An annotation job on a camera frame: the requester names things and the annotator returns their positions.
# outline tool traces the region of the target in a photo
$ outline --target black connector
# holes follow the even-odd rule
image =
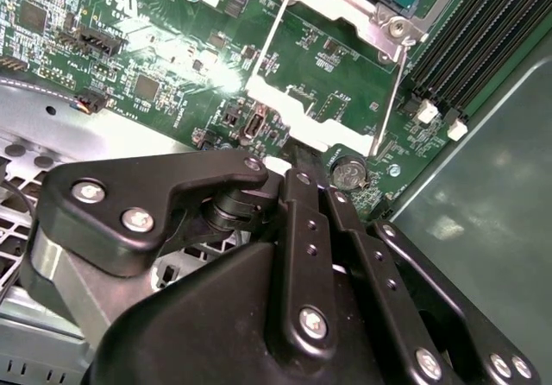
[[[101,33],[93,28],[81,27],[77,33],[77,43],[85,46],[89,51],[99,51],[106,57],[119,54],[123,40]]]
[[[87,115],[98,113],[105,109],[107,103],[110,101],[110,97],[107,94],[92,89],[81,90],[75,98],[78,100],[75,108]]]

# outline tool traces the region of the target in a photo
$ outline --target gray metal panel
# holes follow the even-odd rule
[[[394,219],[526,353],[543,383],[552,383],[550,102],[552,35]]]

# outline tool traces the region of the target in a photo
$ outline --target black plastic arm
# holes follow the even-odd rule
[[[319,212],[317,183],[296,168],[285,175],[279,208],[265,336],[268,349],[286,370],[311,374],[337,347],[328,219]],[[322,319],[325,329],[305,330],[301,319],[309,314]]]
[[[432,325],[438,326],[440,347],[447,352],[461,378],[469,383],[541,383],[529,358],[395,225],[378,222],[368,230],[389,247],[417,309],[430,315]],[[502,374],[493,366],[492,356],[505,363]],[[529,378],[514,366],[516,360],[527,366]]]
[[[133,276],[151,267],[178,227],[172,212],[180,211],[178,220],[191,219],[217,193],[259,188],[267,178],[260,161],[237,150],[68,164],[45,178],[38,222],[50,240],[103,271]],[[87,204],[72,196],[83,181],[99,184],[105,198]],[[135,207],[154,219],[150,231],[122,224],[123,213]]]

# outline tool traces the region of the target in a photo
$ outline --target green circuit board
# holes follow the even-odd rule
[[[420,13],[430,1],[435,2],[420,3]],[[430,34],[461,1],[451,0]],[[107,110],[191,147],[209,135],[214,148],[277,155],[288,140],[278,113],[268,110],[252,139],[243,139],[240,131],[255,110],[244,85],[280,0],[248,0],[237,18],[224,12],[227,2],[212,8],[189,0],[2,0],[0,51],[11,68],[19,63],[27,75],[69,96],[102,91],[110,96]],[[109,58],[85,52],[63,36],[68,26],[123,42]],[[409,66],[428,44],[412,50]],[[298,3],[285,12],[260,75],[303,102],[316,120],[332,118],[366,134],[384,116],[394,68],[380,64],[376,51],[346,22],[330,22]],[[398,104],[407,98],[399,91]],[[392,113],[379,155],[367,159],[366,187],[350,193],[362,218],[382,198],[395,199],[410,185],[447,144],[446,129],[440,119],[426,126],[401,110]],[[323,160],[329,169],[352,153],[337,146]],[[399,176],[389,174],[391,165],[400,166]]]

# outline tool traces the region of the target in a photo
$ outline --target microchip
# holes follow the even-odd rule
[[[243,54],[244,59],[251,60],[255,56],[255,49],[253,47],[246,46],[241,53]]]
[[[337,44],[335,41],[331,40],[330,38],[326,40],[326,42],[324,43],[324,50],[326,50],[330,54],[335,53],[338,47],[339,47],[339,44]]]
[[[154,100],[157,91],[159,90],[159,83],[150,79],[142,74],[138,76],[135,86],[135,95],[143,100]]]
[[[42,34],[46,25],[46,19],[47,12],[45,10],[27,1],[22,2],[19,12],[19,24],[22,27]]]
[[[193,68],[196,72],[199,72],[204,66],[204,63],[202,63],[199,60],[194,60],[193,64],[191,65],[191,68]]]
[[[226,44],[226,41],[219,35],[211,34],[209,37],[209,44],[220,50],[224,48],[224,44]]]

